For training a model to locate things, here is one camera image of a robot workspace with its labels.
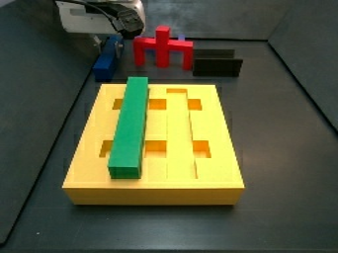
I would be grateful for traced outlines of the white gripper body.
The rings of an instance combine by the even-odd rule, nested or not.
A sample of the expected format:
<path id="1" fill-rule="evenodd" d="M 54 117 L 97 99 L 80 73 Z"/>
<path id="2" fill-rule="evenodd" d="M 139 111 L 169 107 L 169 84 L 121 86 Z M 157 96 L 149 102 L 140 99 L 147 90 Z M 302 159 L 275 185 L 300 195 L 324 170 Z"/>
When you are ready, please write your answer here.
<path id="1" fill-rule="evenodd" d="M 69 33 L 132 39 L 145 30 L 141 0 L 56 0 L 56 6 L 63 28 Z"/>

